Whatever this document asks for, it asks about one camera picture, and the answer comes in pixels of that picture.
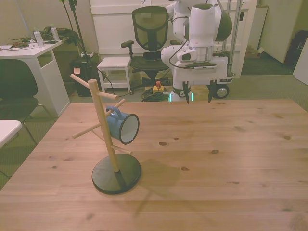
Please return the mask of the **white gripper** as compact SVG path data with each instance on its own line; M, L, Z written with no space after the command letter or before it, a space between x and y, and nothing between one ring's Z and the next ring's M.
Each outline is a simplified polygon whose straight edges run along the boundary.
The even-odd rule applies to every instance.
M213 57L209 62L193 63L193 62L176 62L177 66L173 70L173 79L183 82L183 92L187 104L190 102L191 85L208 85L209 94L208 102L210 103L215 96L217 81L227 77L227 57Z

